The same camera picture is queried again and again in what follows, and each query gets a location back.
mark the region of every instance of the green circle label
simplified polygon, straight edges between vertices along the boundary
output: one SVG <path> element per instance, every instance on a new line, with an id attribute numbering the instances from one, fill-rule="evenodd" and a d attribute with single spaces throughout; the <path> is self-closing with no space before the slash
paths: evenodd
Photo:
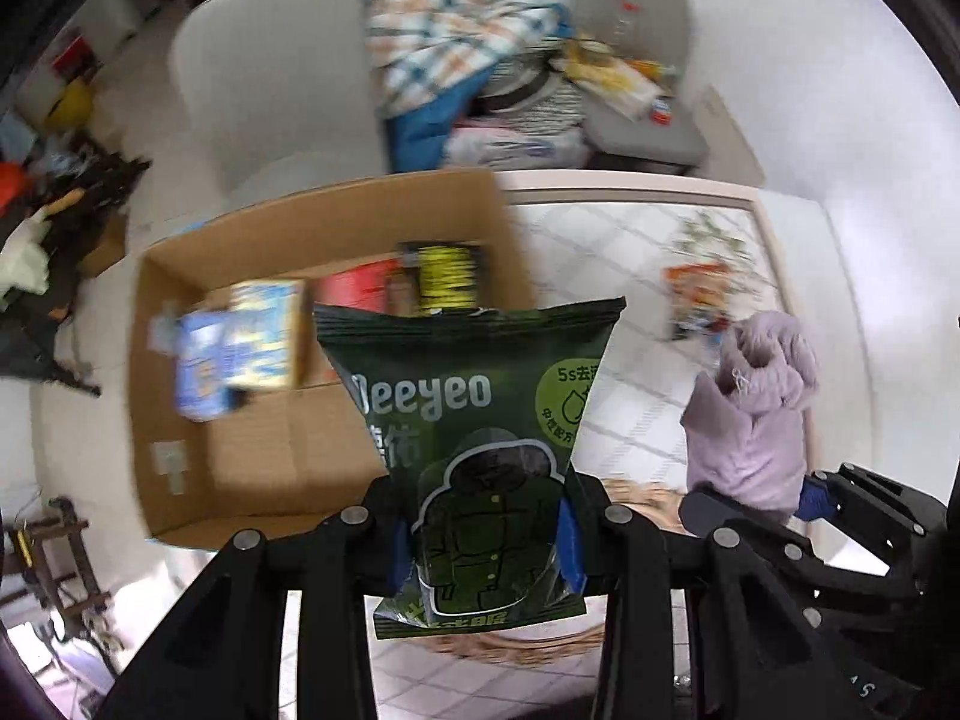
<path id="1" fill-rule="evenodd" d="M 555 445 L 573 446 L 598 367 L 597 358 L 560 360 L 536 385 L 536 419 Z"/>

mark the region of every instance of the small cardboard box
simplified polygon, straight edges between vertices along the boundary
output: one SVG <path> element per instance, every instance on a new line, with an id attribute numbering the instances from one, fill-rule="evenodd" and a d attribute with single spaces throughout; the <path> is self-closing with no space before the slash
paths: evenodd
<path id="1" fill-rule="evenodd" d="M 133 471 L 151 535 L 219 549 L 237 531 L 300 533 L 358 503 L 385 473 L 339 382 L 255 392 L 224 418 L 176 413 L 176 317 L 238 281 L 316 277 L 403 241 L 481 242 L 494 306 L 534 306 L 486 170 L 408 173 L 261 203 L 150 247 L 140 262 L 128 366 Z"/>
<path id="2" fill-rule="evenodd" d="M 96 247 L 77 264 L 80 275 L 96 278 L 127 256 L 127 217 L 111 211 Z"/>

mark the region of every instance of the plaid shirt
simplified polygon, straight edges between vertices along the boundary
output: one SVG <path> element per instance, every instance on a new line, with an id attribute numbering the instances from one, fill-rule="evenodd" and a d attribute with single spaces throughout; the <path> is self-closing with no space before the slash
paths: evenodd
<path id="1" fill-rule="evenodd" d="M 552 34 L 555 7 L 534 0 L 366 0 L 367 48 L 392 119 Z"/>

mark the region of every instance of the pink towel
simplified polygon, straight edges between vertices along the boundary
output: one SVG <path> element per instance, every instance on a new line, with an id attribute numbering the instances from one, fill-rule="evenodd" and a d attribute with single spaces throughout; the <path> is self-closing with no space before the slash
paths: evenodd
<path id="1" fill-rule="evenodd" d="M 817 362 L 800 322 L 776 311 L 733 324 L 716 379 L 697 376 L 680 418 L 686 484 L 709 484 L 745 506 L 793 514 L 806 474 L 803 417 Z"/>

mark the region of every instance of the dark green package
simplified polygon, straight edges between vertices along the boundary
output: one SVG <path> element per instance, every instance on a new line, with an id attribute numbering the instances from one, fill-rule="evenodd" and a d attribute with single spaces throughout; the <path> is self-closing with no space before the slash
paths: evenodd
<path id="1" fill-rule="evenodd" d="M 587 394 L 625 305 L 434 317 L 315 306 L 323 351 L 410 525 L 414 569 L 377 616 L 448 632 L 583 610 L 560 576 L 557 520 Z"/>

